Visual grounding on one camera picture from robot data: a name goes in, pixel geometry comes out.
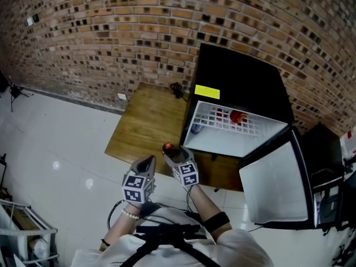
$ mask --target yellow label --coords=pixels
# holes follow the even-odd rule
[[[220,90],[202,85],[196,85],[194,93],[205,97],[220,99]]]

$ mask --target fridge shelf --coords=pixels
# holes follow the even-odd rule
[[[219,130],[234,132],[237,134],[261,136],[259,117],[247,114],[239,124],[230,119],[233,110],[209,103],[200,104],[193,120],[193,124],[212,127]]]

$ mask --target fridge door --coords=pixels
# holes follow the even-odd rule
[[[250,220],[270,228],[313,228],[313,200],[296,129],[243,162]]]

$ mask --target person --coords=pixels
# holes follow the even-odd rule
[[[199,184],[191,187],[190,196],[200,218],[151,202],[143,205],[128,202],[102,239],[100,249],[77,250],[71,266],[273,266],[267,253],[247,231],[232,229],[228,221],[221,221],[227,216],[209,199]],[[200,223],[208,223],[210,219],[217,220],[210,221],[209,228],[203,228]],[[199,228],[190,233],[186,232],[185,237],[180,238],[179,227],[190,226]],[[164,244],[164,241],[163,244],[157,243],[160,235],[154,232],[155,228],[159,227],[167,229],[165,240],[173,240],[177,236],[180,239],[177,242],[179,241],[181,246],[175,244],[175,241],[173,244],[176,247]],[[152,228],[153,236],[140,236],[139,228]]]

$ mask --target brick wall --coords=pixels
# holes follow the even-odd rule
[[[354,0],[0,1],[0,69],[17,84],[125,108],[117,93],[139,82],[189,88],[207,42],[276,66],[302,132],[356,123]]]

